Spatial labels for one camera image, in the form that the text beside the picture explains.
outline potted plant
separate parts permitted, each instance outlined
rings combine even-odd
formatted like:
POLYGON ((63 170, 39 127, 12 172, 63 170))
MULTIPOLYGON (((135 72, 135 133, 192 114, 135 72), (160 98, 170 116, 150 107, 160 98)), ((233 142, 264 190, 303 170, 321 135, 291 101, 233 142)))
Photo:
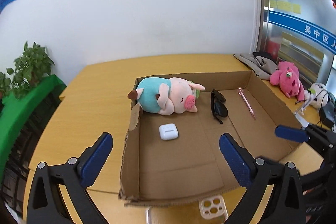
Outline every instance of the potted plant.
POLYGON ((28 47, 28 42, 26 42, 22 56, 15 59, 14 63, 15 69, 8 68, 7 73, 14 74, 12 90, 16 98, 24 97, 31 88, 41 82, 45 75, 50 75, 51 66, 54 65, 45 47, 35 42, 32 47, 28 47))
POLYGON ((6 77, 6 74, 0 72, 0 113, 4 107, 2 98, 7 96, 11 91, 11 80, 6 77))

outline cardboard box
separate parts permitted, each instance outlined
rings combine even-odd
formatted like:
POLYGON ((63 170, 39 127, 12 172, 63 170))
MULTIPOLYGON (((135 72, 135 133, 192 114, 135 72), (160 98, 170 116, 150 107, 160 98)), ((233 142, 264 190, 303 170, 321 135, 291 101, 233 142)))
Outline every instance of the cardboard box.
MULTIPOLYGON (((203 85, 196 101, 197 113, 162 116, 143 112, 132 102, 129 130, 120 174, 119 197, 128 204, 168 206, 190 203, 238 187, 238 182, 219 150, 219 137, 229 132, 253 157, 281 160, 297 143, 277 138, 279 124, 301 128, 290 109, 252 71, 155 75, 180 77, 203 85), (245 90, 256 120, 237 88, 245 90), (211 113, 212 89, 226 98, 229 116, 220 124, 211 113), (159 126, 174 123, 175 140, 163 141, 159 126)), ((143 79, 136 79, 135 87, 143 79)))

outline white stuffed toy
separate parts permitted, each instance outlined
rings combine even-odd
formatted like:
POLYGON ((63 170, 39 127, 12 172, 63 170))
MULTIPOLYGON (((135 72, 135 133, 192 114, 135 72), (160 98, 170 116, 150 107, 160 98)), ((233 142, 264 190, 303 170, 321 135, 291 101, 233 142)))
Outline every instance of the white stuffed toy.
POLYGON ((304 91, 304 102, 309 103, 316 109, 324 107, 328 103, 328 91, 321 83, 314 83, 308 90, 304 91))

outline pig snout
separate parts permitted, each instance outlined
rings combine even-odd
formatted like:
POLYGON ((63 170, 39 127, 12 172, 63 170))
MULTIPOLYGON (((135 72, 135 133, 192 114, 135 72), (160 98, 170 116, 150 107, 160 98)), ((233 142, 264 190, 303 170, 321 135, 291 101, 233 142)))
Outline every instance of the pig snout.
POLYGON ((187 99, 185 100, 184 107, 186 110, 190 110, 195 105, 195 96, 188 95, 187 99))

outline pig ear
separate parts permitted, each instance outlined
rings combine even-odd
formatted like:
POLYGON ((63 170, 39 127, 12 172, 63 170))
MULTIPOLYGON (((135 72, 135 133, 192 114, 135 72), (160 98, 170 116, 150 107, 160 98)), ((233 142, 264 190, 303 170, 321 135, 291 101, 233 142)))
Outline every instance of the pig ear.
POLYGON ((189 83, 189 86, 191 86, 195 90, 205 90, 205 87, 200 84, 189 83))
POLYGON ((197 112, 197 107, 194 105, 191 109, 187 109, 188 112, 197 112))

